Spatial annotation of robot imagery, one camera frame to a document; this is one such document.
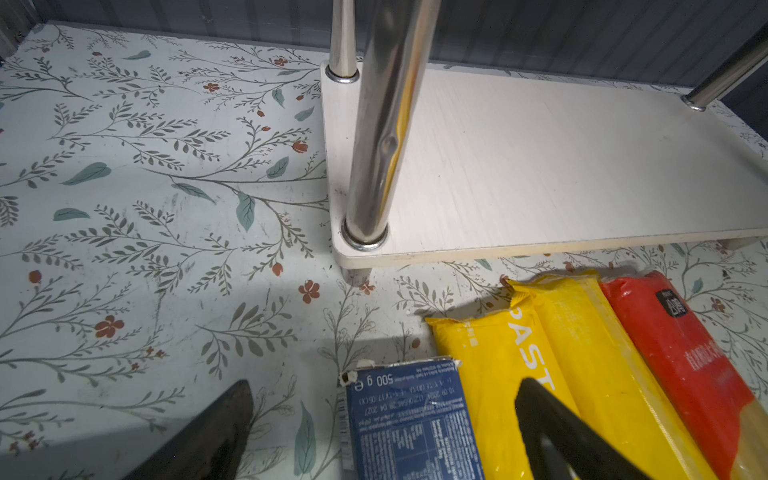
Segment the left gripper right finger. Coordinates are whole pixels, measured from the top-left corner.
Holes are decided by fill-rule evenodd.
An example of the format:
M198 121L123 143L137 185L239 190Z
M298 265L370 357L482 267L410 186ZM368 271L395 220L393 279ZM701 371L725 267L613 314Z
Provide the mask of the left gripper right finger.
M515 412L535 479L646 479L533 378L521 381Z

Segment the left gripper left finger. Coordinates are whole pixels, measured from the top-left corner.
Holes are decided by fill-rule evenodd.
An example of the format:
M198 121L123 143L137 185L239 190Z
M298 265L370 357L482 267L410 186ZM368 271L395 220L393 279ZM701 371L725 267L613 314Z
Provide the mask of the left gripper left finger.
M254 413L249 383L239 380L126 475L128 479L234 479Z

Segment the red spaghetti pack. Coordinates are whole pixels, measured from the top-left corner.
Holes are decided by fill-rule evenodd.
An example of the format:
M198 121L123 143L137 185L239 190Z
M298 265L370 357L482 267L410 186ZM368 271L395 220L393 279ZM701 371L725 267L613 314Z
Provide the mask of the red spaghetti pack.
M601 282L603 294L720 479L767 476L767 412L660 272Z

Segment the yellow Pastatime spaghetti pack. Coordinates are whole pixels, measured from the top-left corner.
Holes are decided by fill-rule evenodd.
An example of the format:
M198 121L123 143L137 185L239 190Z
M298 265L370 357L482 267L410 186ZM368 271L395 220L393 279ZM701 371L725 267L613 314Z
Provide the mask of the yellow Pastatime spaghetti pack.
M532 296L516 292L510 306L482 318L428 318L438 353L458 368L482 466L488 479L533 477L514 400L533 378L577 412Z

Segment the blue spaghetti box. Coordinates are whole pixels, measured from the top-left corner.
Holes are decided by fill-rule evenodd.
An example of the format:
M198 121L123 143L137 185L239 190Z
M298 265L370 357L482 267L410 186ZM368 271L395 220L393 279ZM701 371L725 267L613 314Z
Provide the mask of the blue spaghetti box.
M459 376L435 357L362 361L339 376L341 462L350 479L483 479Z

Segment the white two-tier shelf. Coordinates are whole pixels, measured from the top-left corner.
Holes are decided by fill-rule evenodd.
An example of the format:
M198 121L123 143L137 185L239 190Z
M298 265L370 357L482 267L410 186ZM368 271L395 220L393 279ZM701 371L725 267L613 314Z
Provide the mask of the white two-tier shelf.
M708 111L767 59L757 31L683 96L427 64L440 5L380 1L321 66L331 241L376 267L767 234L767 163Z

